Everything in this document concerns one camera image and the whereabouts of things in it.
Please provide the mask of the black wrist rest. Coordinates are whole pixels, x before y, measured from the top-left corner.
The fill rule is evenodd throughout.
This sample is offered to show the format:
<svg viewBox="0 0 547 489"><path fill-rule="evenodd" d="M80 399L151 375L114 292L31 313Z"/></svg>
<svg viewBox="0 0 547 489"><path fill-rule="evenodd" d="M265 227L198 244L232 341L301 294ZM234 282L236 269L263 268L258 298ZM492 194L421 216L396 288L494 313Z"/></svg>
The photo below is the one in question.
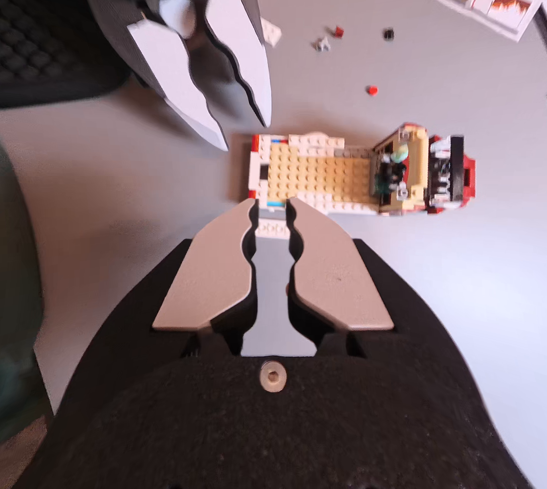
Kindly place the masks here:
<svg viewBox="0 0 547 489"><path fill-rule="evenodd" d="M86 0L1 0L1 109L105 95L130 74Z"/></svg>

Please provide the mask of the toy brick truck model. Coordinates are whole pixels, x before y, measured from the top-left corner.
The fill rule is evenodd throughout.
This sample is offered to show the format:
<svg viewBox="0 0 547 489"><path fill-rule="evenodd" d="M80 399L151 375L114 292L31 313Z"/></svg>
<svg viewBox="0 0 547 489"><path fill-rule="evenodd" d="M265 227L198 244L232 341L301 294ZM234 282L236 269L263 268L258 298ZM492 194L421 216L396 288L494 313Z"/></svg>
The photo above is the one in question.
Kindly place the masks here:
<svg viewBox="0 0 547 489"><path fill-rule="evenodd" d="M322 132L255 135L248 195L270 212L297 197L322 213L439 214L475 198L476 162L464 137L403 123L371 148Z"/></svg>

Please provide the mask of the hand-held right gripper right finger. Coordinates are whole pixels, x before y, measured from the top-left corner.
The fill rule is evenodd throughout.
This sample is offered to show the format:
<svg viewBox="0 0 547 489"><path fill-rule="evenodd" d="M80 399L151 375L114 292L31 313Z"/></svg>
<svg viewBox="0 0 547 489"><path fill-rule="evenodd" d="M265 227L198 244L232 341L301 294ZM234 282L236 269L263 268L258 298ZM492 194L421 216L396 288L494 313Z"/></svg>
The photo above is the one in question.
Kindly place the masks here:
<svg viewBox="0 0 547 489"><path fill-rule="evenodd" d="M297 301L336 329L392 330L394 322L352 237L298 198L285 209Z"/></svg>

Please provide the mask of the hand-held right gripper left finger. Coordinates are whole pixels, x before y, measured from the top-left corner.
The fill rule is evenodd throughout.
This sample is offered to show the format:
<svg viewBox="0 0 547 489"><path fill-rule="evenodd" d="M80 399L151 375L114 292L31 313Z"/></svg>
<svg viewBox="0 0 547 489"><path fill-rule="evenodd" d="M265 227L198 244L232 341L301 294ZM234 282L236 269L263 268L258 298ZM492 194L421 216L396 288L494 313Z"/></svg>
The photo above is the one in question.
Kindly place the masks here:
<svg viewBox="0 0 547 489"><path fill-rule="evenodd" d="M255 283L258 204L249 198L216 217L193 238L152 324L155 330L213 328L250 297Z"/></svg>

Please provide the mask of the white long brick plate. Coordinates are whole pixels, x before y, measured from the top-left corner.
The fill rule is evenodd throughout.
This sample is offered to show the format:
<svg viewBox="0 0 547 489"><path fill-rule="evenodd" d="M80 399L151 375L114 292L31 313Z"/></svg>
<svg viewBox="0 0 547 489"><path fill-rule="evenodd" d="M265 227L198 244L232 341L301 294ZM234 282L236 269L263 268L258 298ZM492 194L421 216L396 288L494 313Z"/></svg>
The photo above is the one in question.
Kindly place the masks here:
<svg viewBox="0 0 547 489"><path fill-rule="evenodd" d="M282 38L282 31L268 20L261 17L264 41L272 48L275 48Z"/></svg>
<svg viewBox="0 0 547 489"><path fill-rule="evenodd" d="M256 238L289 240L291 231L285 220L259 218Z"/></svg>

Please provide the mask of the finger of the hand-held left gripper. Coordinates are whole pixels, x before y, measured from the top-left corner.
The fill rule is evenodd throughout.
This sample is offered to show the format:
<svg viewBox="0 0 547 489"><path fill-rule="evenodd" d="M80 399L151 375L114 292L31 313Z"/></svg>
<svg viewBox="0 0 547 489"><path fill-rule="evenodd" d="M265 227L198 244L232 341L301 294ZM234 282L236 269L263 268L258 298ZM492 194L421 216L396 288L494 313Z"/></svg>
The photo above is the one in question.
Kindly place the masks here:
<svg viewBox="0 0 547 489"><path fill-rule="evenodd" d="M207 0L206 24L213 38L235 64L235 75L248 93L263 127L271 124L272 97L266 49L242 0Z"/></svg>
<svg viewBox="0 0 547 489"><path fill-rule="evenodd" d="M127 30L158 81L167 105L205 141L227 152L223 131L192 78L188 51L179 34L154 21L138 21Z"/></svg>

